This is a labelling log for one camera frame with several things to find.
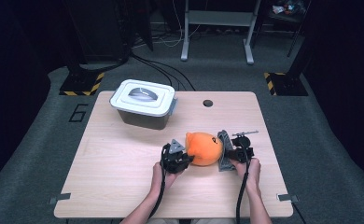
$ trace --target container lid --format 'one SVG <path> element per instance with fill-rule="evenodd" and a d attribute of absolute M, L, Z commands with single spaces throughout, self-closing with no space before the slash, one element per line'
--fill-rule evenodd
<path fill-rule="evenodd" d="M 127 79 L 115 91 L 110 104 L 118 110 L 162 117 L 168 113 L 174 96 L 171 86 Z"/>

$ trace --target person's left hand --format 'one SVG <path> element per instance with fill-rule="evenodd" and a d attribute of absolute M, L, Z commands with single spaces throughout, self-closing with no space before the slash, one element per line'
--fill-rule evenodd
<path fill-rule="evenodd" d="M 177 173 L 177 174 L 169 174 L 167 173 L 165 176 L 165 187 L 164 191 L 168 190 L 176 180 L 176 178 L 181 175 L 183 171 Z M 153 176 L 152 176 L 152 184 L 150 187 L 149 194 L 153 194 L 156 196 L 159 196 L 160 190 L 161 190 L 161 180 L 162 180 L 162 174 L 161 174 L 161 165 L 159 162 L 156 162 L 153 166 Z"/>

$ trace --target plastic container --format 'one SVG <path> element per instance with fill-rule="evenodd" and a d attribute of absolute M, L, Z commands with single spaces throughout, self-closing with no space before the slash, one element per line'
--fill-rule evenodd
<path fill-rule="evenodd" d="M 143 128 L 164 129 L 172 115 L 176 99 L 171 86 L 127 79 L 110 99 L 123 121 Z"/>

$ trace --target yellow and black striped tape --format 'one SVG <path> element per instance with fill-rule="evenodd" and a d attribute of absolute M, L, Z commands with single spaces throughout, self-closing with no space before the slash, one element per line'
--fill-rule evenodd
<path fill-rule="evenodd" d="M 69 95 L 69 96 L 94 95 L 97 92 L 98 88 L 100 87 L 100 83 L 103 80 L 104 75 L 105 75 L 104 73 L 98 75 L 90 91 L 60 91 L 60 95 Z"/>
<path fill-rule="evenodd" d="M 271 75 L 284 76 L 285 73 L 264 73 L 264 78 L 266 78 L 267 87 L 269 88 L 270 94 L 275 96 L 277 95 L 277 92 L 275 91 Z"/>

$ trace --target human arm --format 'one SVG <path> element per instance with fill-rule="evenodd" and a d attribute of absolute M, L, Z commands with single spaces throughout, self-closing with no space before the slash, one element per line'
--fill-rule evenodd
<path fill-rule="evenodd" d="M 237 170 L 238 176 L 244 179 L 246 171 L 246 163 L 231 160 Z M 252 158 L 248 168 L 248 179 L 246 180 L 245 191 L 249 198 L 250 207 L 250 221 L 252 224 L 272 223 L 266 208 L 264 207 L 263 200 L 261 199 L 261 192 L 259 188 L 260 178 L 260 162 L 257 158 Z"/>
<path fill-rule="evenodd" d="M 182 174 L 182 172 L 178 174 L 166 174 L 164 191 L 168 190 L 173 185 L 174 181 L 180 174 Z M 144 224 L 147 222 L 147 219 L 149 218 L 149 215 L 155 207 L 156 201 L 159 198 L 159 194 L 161 191 L 161 180 L 161 166 L 159 162 L 156 162 L 153 166 L 152 183 L 149 193 L 147 194 L 145 199 L 120 223 Z"/>

